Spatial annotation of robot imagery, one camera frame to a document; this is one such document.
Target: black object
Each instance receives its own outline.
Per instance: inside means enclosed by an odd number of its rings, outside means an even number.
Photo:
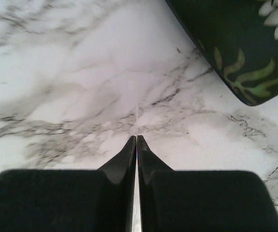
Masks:
[[[144,232],[278,232],[278,215],[258,176],[176,172],[142,136],[94,171],[2,172],[0,232],[131,231],[136,147]]]
[[[94,171],[0,174],[0,232],[131,231],[136,138]]]
[[[245,104],[278,95],[278,0],[166,0],[192,41]]]
[[[138,137],[144,232],[278,232],[260,178],[242,171],[173,171]]]

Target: white marble countertop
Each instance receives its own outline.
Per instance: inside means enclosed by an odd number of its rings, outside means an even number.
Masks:
[[[163,0],[0,0],[0,171],[98,168],[137,134],[175,170],[257,173],[278,210],[278,96],[241,103]]]

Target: black pointed tip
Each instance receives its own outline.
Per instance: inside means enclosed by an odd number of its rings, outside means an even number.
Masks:
[[[104,171],[110,181],[120,183],[127,170],[136,168],[136,137],[131,136],[122,150],[102,165],[98,170]]]
[[[137,144],[138,144],[138,148],[140,148],[141,151],[152,152],[142,135],[138,135]]]

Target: marble surface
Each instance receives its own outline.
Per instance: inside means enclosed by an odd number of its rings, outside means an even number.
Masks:
[[[163,0],[0,0],[0,171],[95,169],[137,134],[175,170],[257,173],[278,210],[278,96],[242,104]]]

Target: dark green fabric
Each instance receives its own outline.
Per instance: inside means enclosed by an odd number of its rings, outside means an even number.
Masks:
[[[167,2],[202,54],[241,101],[259,105],[278,95],[278,40],[274,38],[277,25],[265,25],[267,16],[259,15],[264,0]]]

